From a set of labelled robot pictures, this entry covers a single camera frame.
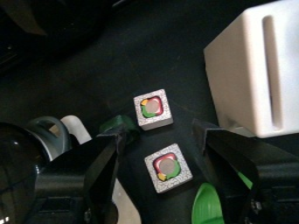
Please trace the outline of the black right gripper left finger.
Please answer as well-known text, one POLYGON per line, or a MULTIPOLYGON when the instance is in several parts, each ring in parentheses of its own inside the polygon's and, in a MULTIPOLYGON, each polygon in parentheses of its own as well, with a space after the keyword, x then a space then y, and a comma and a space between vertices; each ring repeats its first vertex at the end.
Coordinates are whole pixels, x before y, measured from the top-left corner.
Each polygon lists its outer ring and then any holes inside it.
POLYGON ((62 153, 35 179, 35 224, 116 224, 112 202, 126 133, 117 126, 62 153))

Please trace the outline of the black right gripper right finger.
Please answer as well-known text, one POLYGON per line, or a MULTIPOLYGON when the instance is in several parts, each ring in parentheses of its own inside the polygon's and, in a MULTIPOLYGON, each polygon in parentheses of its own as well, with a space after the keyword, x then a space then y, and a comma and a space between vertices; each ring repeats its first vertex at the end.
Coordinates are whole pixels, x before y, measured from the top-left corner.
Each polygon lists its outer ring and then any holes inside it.
POLYGON ((205 163, 192 224, 299 224, 299 157, 209 122, 192 121, 205 163))

